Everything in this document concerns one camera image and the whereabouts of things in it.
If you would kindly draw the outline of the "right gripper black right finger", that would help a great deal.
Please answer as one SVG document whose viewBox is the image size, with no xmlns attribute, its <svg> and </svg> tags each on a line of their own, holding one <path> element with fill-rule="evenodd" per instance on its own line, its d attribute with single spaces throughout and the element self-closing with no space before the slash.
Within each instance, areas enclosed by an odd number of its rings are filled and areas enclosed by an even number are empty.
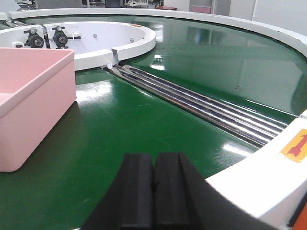
<svg viewBox="0 0 307 230">
<path fill-rule="evenodd" d="M 160 153 L 154 180 L 157 230 L 273 229 L 219 194 L 183 153 Z"/>
</svg>

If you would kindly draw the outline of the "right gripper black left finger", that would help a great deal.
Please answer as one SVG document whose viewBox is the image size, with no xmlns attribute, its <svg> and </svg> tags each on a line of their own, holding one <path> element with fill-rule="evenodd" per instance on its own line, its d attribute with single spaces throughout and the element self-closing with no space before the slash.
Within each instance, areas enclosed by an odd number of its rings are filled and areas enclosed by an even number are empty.
<svg viewBox="0 0 307 230">
<path fill-rule="evenodd" d="M 111 186 L 81 228 L 153 229 L 153 172 L 150 155 L 126 153 Z"/>
</svg>

